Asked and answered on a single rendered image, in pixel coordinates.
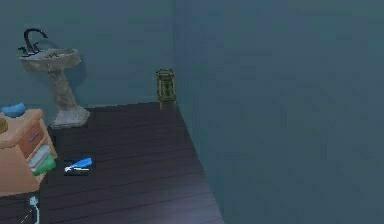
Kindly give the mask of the grey folded towel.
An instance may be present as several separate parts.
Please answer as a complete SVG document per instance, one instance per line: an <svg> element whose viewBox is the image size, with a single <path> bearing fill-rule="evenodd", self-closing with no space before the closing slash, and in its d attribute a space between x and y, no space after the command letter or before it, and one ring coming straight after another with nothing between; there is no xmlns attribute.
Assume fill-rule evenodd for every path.
<svg viewBox="0 0 384 224"><path fill-rule="evenodd" d="M42 145L34 154L28 166L30 168L40 165L50 155L50 147L48 145Z"/></svg>

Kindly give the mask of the orange wooden bathroom cabinet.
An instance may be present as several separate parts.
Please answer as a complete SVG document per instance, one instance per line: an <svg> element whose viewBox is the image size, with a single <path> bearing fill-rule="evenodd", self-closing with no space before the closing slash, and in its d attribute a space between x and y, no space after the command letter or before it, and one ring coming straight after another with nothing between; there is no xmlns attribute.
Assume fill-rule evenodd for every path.
<svg viewBox="0 0 384 224"><path fill-rule="evenodd" d="M17 118L6 117L8 130L0 134L0 197L38 191L46 172L35 176L28 166L43 145L57 153L43 120L41 109L29 109Z"/></svg>

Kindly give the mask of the grey stone pedestal sink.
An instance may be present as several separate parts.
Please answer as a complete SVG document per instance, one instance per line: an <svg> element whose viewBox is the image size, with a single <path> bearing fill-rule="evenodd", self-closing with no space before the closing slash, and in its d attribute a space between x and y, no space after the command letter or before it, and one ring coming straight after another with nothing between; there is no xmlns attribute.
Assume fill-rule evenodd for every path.
<svg viewBox="0 0 384 224"><path fill-rule="evenodd" d="M47 49L39 53L19 58L26 72L45 72L48 74L57 114L51 127L55 129L83 126L90 112L80 106L67 81L65 70L81 63L77 49Z"/></svg>

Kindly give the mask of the pale blue thin object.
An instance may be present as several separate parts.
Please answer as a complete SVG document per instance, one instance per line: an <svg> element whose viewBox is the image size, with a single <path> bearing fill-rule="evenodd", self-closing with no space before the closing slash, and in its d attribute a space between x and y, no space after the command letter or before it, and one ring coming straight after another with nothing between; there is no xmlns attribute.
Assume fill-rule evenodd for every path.
<svg viewBox="0 0 384 224"><path fill-rule="evenodd" d="M40 224L40 209L38 207L39 200L36 196L32 196L29 199L29 205L31 206L30 212L35 212L35 222L34 224Z"/></svg>

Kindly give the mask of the black curved sink faucet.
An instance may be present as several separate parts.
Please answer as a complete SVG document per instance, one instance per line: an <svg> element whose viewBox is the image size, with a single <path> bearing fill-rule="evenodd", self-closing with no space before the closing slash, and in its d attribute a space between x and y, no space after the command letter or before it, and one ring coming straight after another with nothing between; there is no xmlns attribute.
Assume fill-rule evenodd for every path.
<svg viewBox="0 0 384 224"><path fill-rule="evenodd" d="M25 57L30 56L30 55L35 55L35 54L41 52L41 50L37 47L38 43L34 43L34 44L31 43L29 34L32 32L39 33L44 39L48 38L48 35L44 31L42 31L41 29L38 29L38 28L26 29L23 33L23 37L24 37L24 41L25 41L26 46L25 47L19 47L19 50L23 52Z"/></svg>

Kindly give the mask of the blue bowl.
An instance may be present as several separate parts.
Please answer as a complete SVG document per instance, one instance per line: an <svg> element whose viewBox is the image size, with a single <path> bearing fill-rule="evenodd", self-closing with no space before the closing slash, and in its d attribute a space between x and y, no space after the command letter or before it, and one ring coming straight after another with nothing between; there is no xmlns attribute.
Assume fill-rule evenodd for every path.
<svg viewBox="0 0 384 224"><path fill-rule="evenodd" d="M25 107L24 103L18 103L15 105L2 107L1 111L7 117L17 118L17 117L22 116L25 113L26 107Z"/></svg>

